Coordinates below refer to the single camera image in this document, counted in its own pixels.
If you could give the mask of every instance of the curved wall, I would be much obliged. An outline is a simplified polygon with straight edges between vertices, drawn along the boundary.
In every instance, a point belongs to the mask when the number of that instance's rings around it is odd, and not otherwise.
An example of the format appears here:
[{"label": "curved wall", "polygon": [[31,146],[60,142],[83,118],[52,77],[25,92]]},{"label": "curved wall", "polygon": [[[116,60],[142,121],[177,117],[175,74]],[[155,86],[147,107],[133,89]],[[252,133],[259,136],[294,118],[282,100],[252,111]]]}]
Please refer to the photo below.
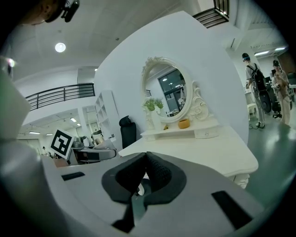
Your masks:
[{"label": "curved wall", "polygon": [[201,95],[223,125],[248,140],[247,103],[239,75],[219,39],[185,12],[158,19],[125,39],[101,63],[95,92],[113,92],[119,118],[129,115],[139,132],[146,129],[141,73],[148,57],[170,58],[198,81]]}]

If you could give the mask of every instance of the computer monitor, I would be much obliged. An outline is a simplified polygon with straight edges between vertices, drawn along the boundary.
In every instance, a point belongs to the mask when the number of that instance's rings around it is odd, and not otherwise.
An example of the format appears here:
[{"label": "computer monitor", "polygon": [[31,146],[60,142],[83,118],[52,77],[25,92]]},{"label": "computer monitor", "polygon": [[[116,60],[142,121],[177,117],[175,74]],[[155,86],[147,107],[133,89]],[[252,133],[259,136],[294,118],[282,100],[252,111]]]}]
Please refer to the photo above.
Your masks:
[{"label": "computer monitor", "polygon": [[265,82],[266,82],[266,83],[267,83],[267,82],[270,82],[270,81],[271,81],[270,76],[268,76],[268,77],[265,78]]}]

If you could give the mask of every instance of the table leg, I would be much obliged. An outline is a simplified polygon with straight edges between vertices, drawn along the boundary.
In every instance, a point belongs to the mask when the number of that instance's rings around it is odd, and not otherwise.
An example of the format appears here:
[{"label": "table leg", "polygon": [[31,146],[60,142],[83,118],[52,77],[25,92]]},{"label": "table leg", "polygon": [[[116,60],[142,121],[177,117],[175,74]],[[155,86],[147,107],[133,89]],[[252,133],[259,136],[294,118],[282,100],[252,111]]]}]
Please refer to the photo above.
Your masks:
[{"label": "table leg", "polygon": [[234,177],[234,183],[241,186],[243,189],[246,188],[249,182],[250,175],[249,174],[240,174]]}]

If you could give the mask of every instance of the black railing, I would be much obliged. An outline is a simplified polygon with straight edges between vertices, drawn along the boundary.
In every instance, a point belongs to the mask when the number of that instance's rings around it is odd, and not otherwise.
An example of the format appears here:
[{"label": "black railing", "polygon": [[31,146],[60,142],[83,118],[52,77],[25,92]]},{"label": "black railing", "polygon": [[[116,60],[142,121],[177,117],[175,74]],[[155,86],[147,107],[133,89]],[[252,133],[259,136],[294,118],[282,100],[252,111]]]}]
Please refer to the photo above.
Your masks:
[{"label": "black railing", "polygon": [[193,16],[206,28],[229,21],[229,0],[214,0],[214,8]]},{"label": "black railing", "polygon": [[58,102],[95,96],[93,83],[83,83],[64,87],[57,87],[27,96],[32,110],[52,105]]},{"label": "black railing", "polygon": [[146,90],[146,97],[150,97],[151,96],[151,91],[150,90]]}]

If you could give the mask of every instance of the white flower pot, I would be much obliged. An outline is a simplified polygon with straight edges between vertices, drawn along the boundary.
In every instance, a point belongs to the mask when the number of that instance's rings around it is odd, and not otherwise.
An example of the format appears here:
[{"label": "white flower pot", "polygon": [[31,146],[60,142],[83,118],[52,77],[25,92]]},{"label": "white flower pot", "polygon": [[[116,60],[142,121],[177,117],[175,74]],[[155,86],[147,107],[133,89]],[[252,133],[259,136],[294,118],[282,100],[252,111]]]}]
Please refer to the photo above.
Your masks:
[{"label": "white flower pot", "polygon": [[147,108],[145,108],[145,112],[146,112],[146,126],[147,126],[147,130],[154,130],[154,124],[153,124],[153,121],[152,121],[151,111],[149,111]]},{"label": "white flower pot", "polygon": [[159,114],[157,113],[156,110],[153,110],[151,112],[151,117],[152,117],[154,129],[155,130],[163,130],[163,127],[162,127],[161,121],[160,121],[160,116],[159,116]]}]

